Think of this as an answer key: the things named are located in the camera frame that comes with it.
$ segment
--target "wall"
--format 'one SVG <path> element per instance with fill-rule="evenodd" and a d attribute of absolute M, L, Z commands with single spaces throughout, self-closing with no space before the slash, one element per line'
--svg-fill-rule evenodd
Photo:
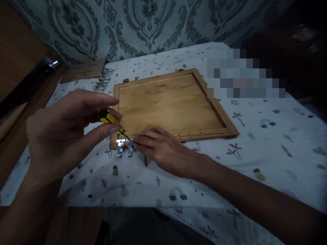
<path fill-rule="evenodd" d="M 240 47 L 292 0 L 8 0 L 67 65 L 205 42 Z"/>

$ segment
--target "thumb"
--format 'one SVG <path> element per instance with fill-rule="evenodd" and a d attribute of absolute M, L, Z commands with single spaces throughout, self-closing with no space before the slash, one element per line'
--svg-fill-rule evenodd
<path fill-rule="evenodd" d="M 97 144 L 107 138 L 110 134 L 120 130 L 121 127 L 122 126 L 118 124 L 101 124 L 83 136 L 83 138 L 78 142 L 78 148 L 89 154 Z"/>

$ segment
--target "left hand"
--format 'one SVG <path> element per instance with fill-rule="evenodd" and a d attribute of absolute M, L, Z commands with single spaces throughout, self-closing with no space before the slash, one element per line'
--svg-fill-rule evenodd
<path fill-rule="evenodd" d="M 34 184 L 47 185 L 72 171 L 103 139 L 120 129 L 102 124 L 84 135 L 97 114 L 109 109 L 117 120 L 122 115 L 109 108 L 118 100 L 102 93 L 76 89 L 52 106 L 38 110 L 27 120 L 31 164 L 28 176 Z"/>

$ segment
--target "hand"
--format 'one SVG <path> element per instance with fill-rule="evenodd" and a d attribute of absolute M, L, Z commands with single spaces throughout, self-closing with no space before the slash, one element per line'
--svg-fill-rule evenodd
<path fill-rule="evenodd" d="M 28 176 L 41 185 L 61 179 L 72 171 L 103 139 L 120 125 L 102 124 L 84 135 L 97 114 L 109 109 L 117 120 L 122 115 L 109 108 L 118 100 L 102 93 L 76 89 L 52 106 L 38 110 L 27 120 L 31 164 Z"/>
<path fill-rule="evenodd" d="M 152 128 L 134 138 L 134 147 L 176 176 L 194 179 L 203 154 L 194 152 L 161 128 Z"/>

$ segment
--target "cardboard piece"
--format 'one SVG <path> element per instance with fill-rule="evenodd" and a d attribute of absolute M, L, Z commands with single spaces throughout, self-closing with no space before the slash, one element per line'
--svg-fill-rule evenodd
<path fill-rule="evenodd" d="M 105 59 L 72 66 L 63 75 L 60 83 L 77 81 L 80 79 L 99 77 L 102 74 Z"/>

